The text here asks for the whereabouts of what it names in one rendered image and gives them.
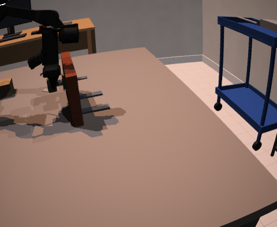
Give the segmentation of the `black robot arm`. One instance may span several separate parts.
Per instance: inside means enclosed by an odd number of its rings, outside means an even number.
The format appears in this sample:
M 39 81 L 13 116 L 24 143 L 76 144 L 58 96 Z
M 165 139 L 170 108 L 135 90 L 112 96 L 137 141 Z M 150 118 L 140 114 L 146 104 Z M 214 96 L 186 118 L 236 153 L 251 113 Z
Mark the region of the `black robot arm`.
M 59 32 L 59 41 L 62 44 L 66 43 L 78 43 L 79 41 L 79 31 L 78 24 L 70 24 L 64 25 L 62 21 L 59 19 L 59 14 L 55 10 L 30 10 L 24 9 L 20 7 L 13 7 L 9 5 L 0 6 L 0 22 L 6 17 L 17 17 L 24 18 L 28 20 L 35 21 L 44 26 L 51 26 L 53 28 L 60 29 L 52 29 L 52 28 L 44 28 L 40 27 L 37 31 L 38 34 L 42 34 L 42 46 L 43 47 L 51 47 L 58 44 L 58 32 Z M 77 37 L 78 36 L 78 37 Z M 36 66 L 46 65 L 44 55 L 41 52 L 33 55 L 28 59 L 29 67 L 34 69 Z M 34 57 L 34 58 L 33 58 Z M 31 59 L 31 61 L 30 61 Z

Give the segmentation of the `tan cardboard box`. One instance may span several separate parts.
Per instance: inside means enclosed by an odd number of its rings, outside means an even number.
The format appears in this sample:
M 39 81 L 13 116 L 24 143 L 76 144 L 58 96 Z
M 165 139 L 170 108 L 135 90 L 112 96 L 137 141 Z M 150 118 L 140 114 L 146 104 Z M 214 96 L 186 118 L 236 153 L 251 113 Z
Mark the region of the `tan cardboard box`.
M 14 90 L 12 78 L 0 80 L 0 99 L 12 96 Z

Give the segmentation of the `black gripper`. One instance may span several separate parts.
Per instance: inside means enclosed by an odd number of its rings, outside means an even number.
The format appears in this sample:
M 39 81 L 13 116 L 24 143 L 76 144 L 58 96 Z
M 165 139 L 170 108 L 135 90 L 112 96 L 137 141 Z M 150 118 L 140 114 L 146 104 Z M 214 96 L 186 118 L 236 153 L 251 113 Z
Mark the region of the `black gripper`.
M 61 67 L 58 59 L 58 45 L 43 47 L 43 55 L 46 65 L 43 65 L 43 77 L 48 78 L 51 89 L 55 89 L 58 77 L 61 75 Z M 49 66 L 47 66 L 49 65 Z

